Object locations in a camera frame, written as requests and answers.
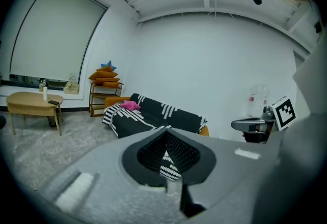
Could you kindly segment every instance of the pink pillow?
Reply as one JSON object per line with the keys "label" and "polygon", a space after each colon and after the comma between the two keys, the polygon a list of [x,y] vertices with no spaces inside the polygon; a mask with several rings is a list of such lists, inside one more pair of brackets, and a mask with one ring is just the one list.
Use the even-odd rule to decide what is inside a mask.
{"label": "pink pillow", "polygon": [[129,111],[133,111],[135,109],[140,109],[141,107],[137,105],[135,101],[130,101],[130,100],[124,100],[124,103],[121,105],[121,107],[124,107],[128,109]]}

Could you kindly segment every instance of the sofa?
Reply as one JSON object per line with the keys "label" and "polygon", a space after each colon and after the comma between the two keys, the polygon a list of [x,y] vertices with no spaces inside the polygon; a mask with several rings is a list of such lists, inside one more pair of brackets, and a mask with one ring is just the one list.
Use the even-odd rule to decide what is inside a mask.
{"label": "sofa", "polygon": [[[121,109],[124,100],[135,101],[141,109]],[[131,97],[108,97],[105,99],[103,123],[111,126],[118,138],[158,129],[179,128],[203,136],[209,136],[204,117],[134,93]]]}

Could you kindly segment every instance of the oval table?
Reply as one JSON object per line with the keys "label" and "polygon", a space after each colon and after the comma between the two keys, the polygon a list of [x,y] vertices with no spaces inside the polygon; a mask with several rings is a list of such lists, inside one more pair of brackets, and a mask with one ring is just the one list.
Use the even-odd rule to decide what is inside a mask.
{"label": "oval table", "polygon": [[[48,103],[49,100],[54,100],[59,102],[59,104],[54,105]],[[62,121],[62,114],[60,104],[63,101],[62,96],[48,94],[48,100],[43,100],[42,93],[33,92],[16,92],[11,94],[6,98],[7,107],[11,120],[12,133],[15,135],[14,122],[12,119],[12,114],[23,114],[23,115],[34,115],[34,116],[54,116],[58,133],[61,135],[58,118],[56,114],[56,107],[59,108],[59,117]]]}

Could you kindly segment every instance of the orange pillow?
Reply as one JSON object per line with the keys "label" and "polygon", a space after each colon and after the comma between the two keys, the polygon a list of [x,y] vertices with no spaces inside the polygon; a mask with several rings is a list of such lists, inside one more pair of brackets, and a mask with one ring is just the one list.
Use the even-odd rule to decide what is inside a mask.
{"label": "orange pillow", "polygon": [[107,71],[107,72],[113,72],[113,69],[111,66],[105,66],[104,68],[97,69],[97,71]]}
{"label": "orange pillow", "polygon": [[96,78],[94,81],[95,85],[102,86],[103,82],[117,82],[119,78]]}
{"label": "orange pillow", "polygon": [[114,78],[118,74],[116,72],[97,71],[89,76],[88,79],[95,80],[96,78]]}
{"label": "orange pillow", "polygon": [[104,87],[118,87],[119,82],[103,82]]}

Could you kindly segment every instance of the plastic bag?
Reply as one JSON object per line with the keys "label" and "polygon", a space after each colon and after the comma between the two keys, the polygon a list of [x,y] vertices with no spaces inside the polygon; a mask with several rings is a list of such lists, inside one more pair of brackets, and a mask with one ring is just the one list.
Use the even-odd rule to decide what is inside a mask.
{"label": "plastic bag", "polygon": [[66,94],[78,94],[80,90],[79,84],[75,81],[76,77],[73,73],[69,76],[69,81],[63,88],[63,92]]}

